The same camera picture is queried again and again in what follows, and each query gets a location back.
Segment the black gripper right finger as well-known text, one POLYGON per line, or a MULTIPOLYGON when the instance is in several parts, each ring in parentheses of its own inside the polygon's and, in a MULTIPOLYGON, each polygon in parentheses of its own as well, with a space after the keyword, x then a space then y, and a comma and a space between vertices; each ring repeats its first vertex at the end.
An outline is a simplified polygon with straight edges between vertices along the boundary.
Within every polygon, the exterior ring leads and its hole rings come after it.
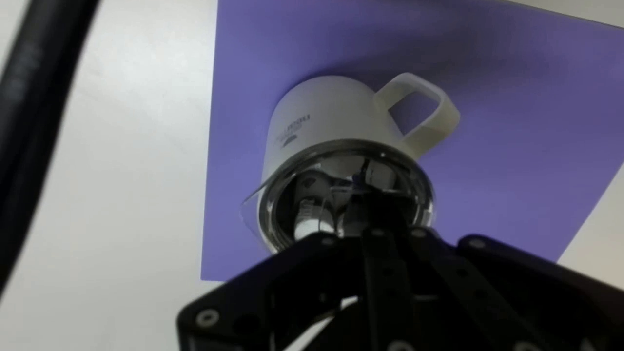
POLYGON ((449 351, 624 351, 624 290, 484 233, 396 237, 449 351))

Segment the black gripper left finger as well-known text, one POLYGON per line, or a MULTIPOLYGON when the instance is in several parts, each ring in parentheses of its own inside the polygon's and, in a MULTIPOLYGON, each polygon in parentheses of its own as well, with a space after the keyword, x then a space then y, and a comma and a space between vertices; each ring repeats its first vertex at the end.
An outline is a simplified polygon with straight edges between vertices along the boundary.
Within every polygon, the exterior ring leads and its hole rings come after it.
POLYGON ((359 286, 359 241, 312 233, 185 303, 179 351, 283 351, 359 286))

